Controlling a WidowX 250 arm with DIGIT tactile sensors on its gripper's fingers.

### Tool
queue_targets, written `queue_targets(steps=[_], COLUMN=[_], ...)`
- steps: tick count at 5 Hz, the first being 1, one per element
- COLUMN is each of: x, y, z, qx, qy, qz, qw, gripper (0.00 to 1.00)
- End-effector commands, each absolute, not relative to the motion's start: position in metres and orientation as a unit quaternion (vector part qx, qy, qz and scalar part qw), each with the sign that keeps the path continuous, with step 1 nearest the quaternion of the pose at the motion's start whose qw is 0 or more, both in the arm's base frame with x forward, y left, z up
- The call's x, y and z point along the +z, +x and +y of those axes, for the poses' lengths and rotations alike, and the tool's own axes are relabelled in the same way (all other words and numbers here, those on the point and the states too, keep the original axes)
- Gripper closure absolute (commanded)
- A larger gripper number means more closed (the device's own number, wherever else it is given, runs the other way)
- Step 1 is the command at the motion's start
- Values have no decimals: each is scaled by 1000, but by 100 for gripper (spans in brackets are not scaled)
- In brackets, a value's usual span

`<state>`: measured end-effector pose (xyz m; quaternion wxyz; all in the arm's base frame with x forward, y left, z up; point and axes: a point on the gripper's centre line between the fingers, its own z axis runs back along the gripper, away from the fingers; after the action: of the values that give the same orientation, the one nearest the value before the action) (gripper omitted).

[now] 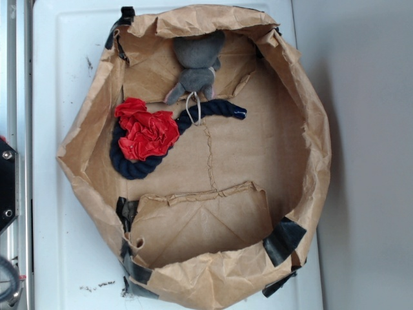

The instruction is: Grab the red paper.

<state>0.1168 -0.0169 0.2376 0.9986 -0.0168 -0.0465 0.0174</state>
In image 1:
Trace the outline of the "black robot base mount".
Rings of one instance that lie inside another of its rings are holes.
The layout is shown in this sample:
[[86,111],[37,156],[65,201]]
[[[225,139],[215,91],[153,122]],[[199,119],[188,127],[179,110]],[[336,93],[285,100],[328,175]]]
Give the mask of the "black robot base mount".
[[6,138],[1,136],[1,234],[19,215],[17,168],[18,153],[7,143]]

